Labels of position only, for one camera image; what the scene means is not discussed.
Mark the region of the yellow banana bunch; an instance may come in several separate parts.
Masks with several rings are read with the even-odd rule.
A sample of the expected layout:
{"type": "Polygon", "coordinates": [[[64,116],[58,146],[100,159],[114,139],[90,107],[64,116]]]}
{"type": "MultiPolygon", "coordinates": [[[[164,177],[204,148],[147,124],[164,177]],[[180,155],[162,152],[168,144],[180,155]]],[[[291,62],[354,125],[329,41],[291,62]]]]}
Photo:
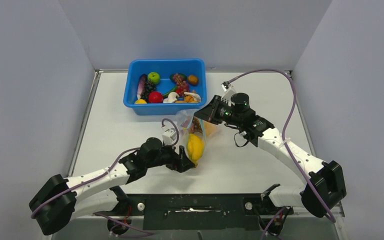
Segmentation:
{"type": "Polygon", "coordinates": [[[205,151],[204,136],[200,133],[190,133],[187,137],[186,151],[188,158],[198,166],[199,159],[202,158],[205,151]]]}

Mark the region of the clear zip top bag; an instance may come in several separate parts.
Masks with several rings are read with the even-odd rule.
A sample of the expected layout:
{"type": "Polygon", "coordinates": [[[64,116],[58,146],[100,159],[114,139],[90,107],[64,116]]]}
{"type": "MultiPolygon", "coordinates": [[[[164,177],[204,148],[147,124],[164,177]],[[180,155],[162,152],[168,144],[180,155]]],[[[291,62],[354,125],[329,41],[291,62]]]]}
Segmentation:
{"type": "Polygon", "coordinates": [[[208,145],[219,131],[218,125],[197,118],[198,109],[184,109],[175,114],[176,126],[179,130],[179,144],[184,147],[187,157],[198,166],[208,145]]]}

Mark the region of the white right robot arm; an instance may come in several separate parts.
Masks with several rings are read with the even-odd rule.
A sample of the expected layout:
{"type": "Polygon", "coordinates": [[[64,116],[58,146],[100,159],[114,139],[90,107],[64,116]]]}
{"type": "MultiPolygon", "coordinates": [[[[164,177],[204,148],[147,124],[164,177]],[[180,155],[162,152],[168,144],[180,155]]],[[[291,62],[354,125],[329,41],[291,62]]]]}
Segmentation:
{"type": "Polygon", "coordinates": [[[238,130],[247,144],[271,154],[300,177],[301,184],[276,183],[261,194],[261,207],[266,213],[275,213],[280,207],[299,207],[315,217],[332,218],[332,208],[347,195],[341,165],[317,158],[283,137],[270,121],[251,109],[247,94],[235,93],[230,102],[215,95],[194,116],[238,130]]]}

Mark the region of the yellow bell pepper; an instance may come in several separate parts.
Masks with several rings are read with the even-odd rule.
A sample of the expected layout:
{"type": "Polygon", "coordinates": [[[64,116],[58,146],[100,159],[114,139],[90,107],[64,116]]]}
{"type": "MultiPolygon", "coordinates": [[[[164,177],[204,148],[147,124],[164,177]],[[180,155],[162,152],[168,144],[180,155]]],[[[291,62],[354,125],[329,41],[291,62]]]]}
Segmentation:
{"type": "Polygon", "coordinates": [[[203,128],[204,128],[203,132],[205,132],[204,134],[207,138],[214,136],[216,133],[219,132],[219,126],[218,125],[207,122],[207,121],[203,121],[202,123],[203,123],[203,128]]]}

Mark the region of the dried brown grape bunch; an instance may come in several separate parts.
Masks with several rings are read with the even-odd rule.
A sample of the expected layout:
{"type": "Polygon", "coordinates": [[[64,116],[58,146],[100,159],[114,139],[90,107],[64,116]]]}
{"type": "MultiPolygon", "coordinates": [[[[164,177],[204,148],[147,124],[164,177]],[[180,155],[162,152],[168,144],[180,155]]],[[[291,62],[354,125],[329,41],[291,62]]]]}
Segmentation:
{"type": "Polygon", "coordinates": [[[191,125],[189,127],[189,132],[191,134],[194,134],[194,133],[200,133],[200,134],[203,134],[203,128],[202,128],[202,125],[200,123],[200,119],[194,117],[191,121],[191,125]]]}

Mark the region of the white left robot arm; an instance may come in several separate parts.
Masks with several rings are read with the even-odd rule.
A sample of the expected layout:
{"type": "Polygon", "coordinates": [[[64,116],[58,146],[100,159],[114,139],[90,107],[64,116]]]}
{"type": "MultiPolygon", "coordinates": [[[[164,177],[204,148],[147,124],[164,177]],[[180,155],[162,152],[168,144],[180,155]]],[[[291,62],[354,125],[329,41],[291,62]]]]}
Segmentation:
{"type": "Polygon", "coordinates": [[[123,151],[108,167],[75,177],[50,177],[29,202],[30,217],[45,236],[55,234],[73,219],[112,211],[122,201],[121,186],[160,166],[184,173],[196,165],[183,146],[150,137],[140,147],[123,151]]]}

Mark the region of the red grape bunch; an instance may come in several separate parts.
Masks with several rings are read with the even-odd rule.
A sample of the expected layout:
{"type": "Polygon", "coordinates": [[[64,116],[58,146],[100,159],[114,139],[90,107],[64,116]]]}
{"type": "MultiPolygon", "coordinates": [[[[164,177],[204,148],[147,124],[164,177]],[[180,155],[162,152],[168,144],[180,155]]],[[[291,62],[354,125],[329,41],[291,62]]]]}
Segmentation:
{"type": "Polygon", "coordinates": [[[177,90],[175,91],[178,93],[180,97],[184,97],[184,92],[190,91],[190,86],[187,81],[183,81],[182,83],[175,83],[177,86],[177,90]]]}

